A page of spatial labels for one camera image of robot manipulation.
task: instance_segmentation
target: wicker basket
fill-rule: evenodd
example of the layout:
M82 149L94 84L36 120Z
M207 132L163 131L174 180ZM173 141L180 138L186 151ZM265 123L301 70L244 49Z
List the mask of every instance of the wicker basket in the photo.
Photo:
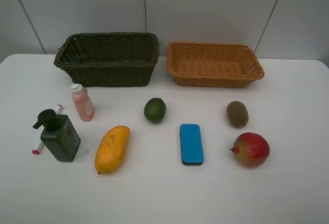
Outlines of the wicker basket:
M264 77L255 54L242 44L170 43L167 70L183 86L243 88Z
M54 64L85 87L148 85L159 58L150 33L82 33L70 36Z

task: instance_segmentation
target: dark green wicker basket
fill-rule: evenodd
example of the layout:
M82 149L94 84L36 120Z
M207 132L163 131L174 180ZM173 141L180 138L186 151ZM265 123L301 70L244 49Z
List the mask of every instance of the dark green wicker basket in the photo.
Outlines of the dark green wicker basket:
M148 85L158 58L151 33L81 33L66 40L54 64L85 87L134 87Z

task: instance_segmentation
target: yellow mango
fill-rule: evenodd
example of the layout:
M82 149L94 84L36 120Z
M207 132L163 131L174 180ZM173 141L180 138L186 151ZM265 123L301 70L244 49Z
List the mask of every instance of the yellow mango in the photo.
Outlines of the yellow mango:
M98 174L106 174L115 171L124 160L130 130L128 127L119 125L109 130L95 157L95 168Z

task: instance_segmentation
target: orange wicker basket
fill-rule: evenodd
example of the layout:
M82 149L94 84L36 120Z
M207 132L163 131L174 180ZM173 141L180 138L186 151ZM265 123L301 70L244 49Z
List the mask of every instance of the orange wicker basket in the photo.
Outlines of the orange wicker basket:
M167 70L183 86L244 88L264 77L255 54L243 44L170 43Z

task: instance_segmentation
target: marker pen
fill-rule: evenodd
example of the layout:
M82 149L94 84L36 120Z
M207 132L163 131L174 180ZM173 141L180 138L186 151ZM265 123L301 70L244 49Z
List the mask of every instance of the marker pen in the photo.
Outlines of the marker pen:
M60 114L62 111L63 106L61 104L58 104L53 110L55 111L56 114ZM35 143L33 150L32 150L32 154L34 155L38 155L40 154L40 151L42 150L43 147L43 142L40 140L37 143Z

